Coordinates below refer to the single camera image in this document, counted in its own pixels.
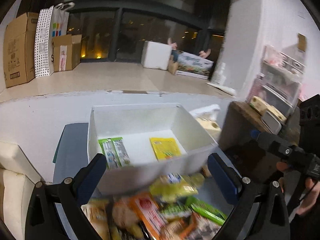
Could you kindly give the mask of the person's right hand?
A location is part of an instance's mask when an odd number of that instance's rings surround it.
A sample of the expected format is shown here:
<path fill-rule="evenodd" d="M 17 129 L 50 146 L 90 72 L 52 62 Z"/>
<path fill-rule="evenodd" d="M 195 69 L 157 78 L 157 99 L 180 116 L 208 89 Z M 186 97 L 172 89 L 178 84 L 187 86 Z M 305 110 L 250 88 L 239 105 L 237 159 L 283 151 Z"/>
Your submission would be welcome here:
<path fill-rule="evenodd" d="M 276 167 L 280 172 L 284 173 L 289 171 L 290 168 L 289 164 L 281 161 L 277 162 Z M 282 192 L 284 193 L 284 178 L 279 179 L 279 184 Z M 317 198 L 319 196 L 319 182 L 314 183 L 311 178 L 307 178 L 305 181 L 305 188 L 307 190 L 307 193 L 304 196 L 303 200 L 300 200 L 300 205 L 296 209 L 295 213 L 300 216 L 305 216 L 308 212 L 311 211 L 313 206 L 316 204 Z"/>

